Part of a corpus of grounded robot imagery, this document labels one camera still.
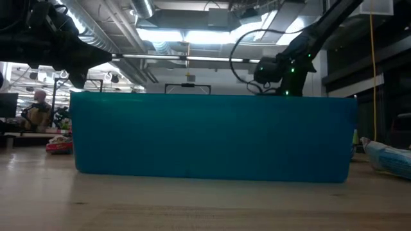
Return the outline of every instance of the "teal storage box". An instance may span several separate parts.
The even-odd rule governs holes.
[[[356,101],[185,94],[71,94],[82,173],[343,182]]]

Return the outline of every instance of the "black cable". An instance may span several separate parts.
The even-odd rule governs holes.
[[[244,39],[244,37],[246,37],[247,35],[249,35],[249,34],[251,34],[251,33],[259,32],[259,31],[271,32],[271,33],[279,33],[279,34],[294,34],[294,33],[300,33],[300,32],[302,32],[303,30],[305,30],[306,28],[309,28],[310,26],[311,26],[311,25],[309,25],[309,26],[307,26],[307,27],[305,27],[305,28],[303,28],[303,29],[300,29],[300,30],[297,30],[297,31],[293,31],[293,32],[285,32],[285,31],[279,31],[279,30],[273,30],[273,29],[256,29],[256,30],[252,30],[252,31],[249,31],[249,32],[245,33],[244,35],[242,35],[242,36],[237,40],[237,42],[234,44],[234,46],[232,47],[232,50],[231,50],[231,52],[230,52],[229,65],[230,65],[230,69],[231,69],[233,75],[237,78],[238,81],[240,81],[240,82],[242,82],[242,83],[246,83],[246,84],[247,84],[247,90],[249,90],[251,93],[253,93],[253,94],[262,94],[262,93],[264,93],[265,91],[263,91],[263,89],[262,89],[259,85],[255,84],[255,83],[252,83],[251,81],[242,80],[242,79],[238,76],[236,70],[234,69],[234,66],[233,66],[233,64],[232,64],[232,56],[233,56],[236,48],[237,48],[238,45],[240,44],[240,42],[241,42],[241,41]],[[249,89],[249,85],[255,86],[255,87],[258,89],[258,92],[254,92],[254,91],[250,90],[250,89]]]
[[[209,1],[205,4],[203,11],[206,10],[206,6],[207,6],[209,3],[214,3],[216,6],[218,6],[219,9],[221,9],[221,7],[220,7],[220,5],[219,5],[218,3],[216,3],[215,1],[212,1],[212,0],[209,0]]]
[[[266,83],[263,85],[263,87],[264,87],[265,89],[269,89],[269,88],[271,87],[271,83],[270,83],[270,82],[266,82]]]
[[[4,33],[10,29],[12,29],[13,27],[15,27],[16,25],[18,25],[20,22],[25,22],[26,21],[26,17],[28,15],[30,9],[30,0],[25,0],[24,1],[24,6],[23,6],[23,10],[20,16],[19,20],[14,21],[13,23],[11,23],[10,25],[6,26],[5,28],[0,29],[0,33]]]

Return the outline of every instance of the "wire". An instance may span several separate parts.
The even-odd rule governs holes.
[[[10,84],[10,87],[12,87],[15,83],[17,83],[17,82],[28,72],[28,70],[30,70],[30,67],[27,68],[27,69],[25,70],[25,72],[22,73],[12,84]]]
[[[209,3],[214,3],[216,6],[218,6],[219,9],[221,9],[221,7],[220,7],[220,5],[219,5],[218,3],[216,3],[215,1],[212,1],[212,0],[209,0],[209,1],[204,5],[203,11],[206,10],[206,6],[207,6]]]
[[[13,23],[11,23],[10,25],[6,26],[5,28],[1,28],[0,29],[0,33],[4,33],[10,29],[12,29],[13,27],[15,27],[16,25],[18,25],[20,22],[25,22],[26,21],[26,17],[28,15],[28,11],[30,9],[30,0],[24,0],[24,8],[22,10],[21,16],[19,20],[14,21]]]
[[[372,55],[372,70],[374,74],[374,141],[377,141],[377,68],[375,61],[375,48],[374,48],[374,24],[372,23],[372,4],[373,0],[370,1],[370,34],[371,34],[371,55]]]
[[[263,92],[263,89],[262,89],[258,84],[252,83],[251,81],[245,81],[245,80],[241,79],[241,78],[238,76],[236,70],[234,69],[234,66],[233,66],[233,64],[232,64],[232,56],[233,56],[236,48],[238,47],[238,44],[240,44],[240,42],[241,42],[247,35],[249,35],[249,34],[251,34],[251,33],[259,32],[259,31],[265,31],[265,32],[279,33],[279,34],[294,34],[294,33],[300,33],[300,32],[302,32],[302,31],[305,30],[306,28],[309,28],[311,25],[312,25],[312,24],[310,24],[309,26],[307,26],[307,27],[305,27],[305,28],[303,28],[303,29],[300,29],[300,30],[298,30],[298,31],[293,31],[293,32],[285,32],[285,31],[279,31],[279,30],[273,30],[273,29],[256,29],[256,30],[252,30],[252,31],[249,31],[249,32],[245,33],[244,35],[242,35],[242,36],[237,40],[237,42],[236,42],[235,45],[232,47],[232,50],[231,50],[231,52],[230,52],[229,65],[230,65],[230,69],[231,69],[233,75],[237,78],[238,81],[240,81],[240,82],[242,82],[242,83],[246,83],[246,84],[247,84],[247,90],[249,90],[251,93],[253,93],[253,94],[262,94],[262,93],[264,93],[264,92]],[[250,89],[249,89],[249,85],[255,86],[255,87],[258,89],[258,92],[254,92],[254,91],[250,90]]]

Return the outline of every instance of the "plastic bag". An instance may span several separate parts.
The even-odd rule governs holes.
[[[400,150],[385,144],[361,138],[372,167],[411,180],[411,151]]]

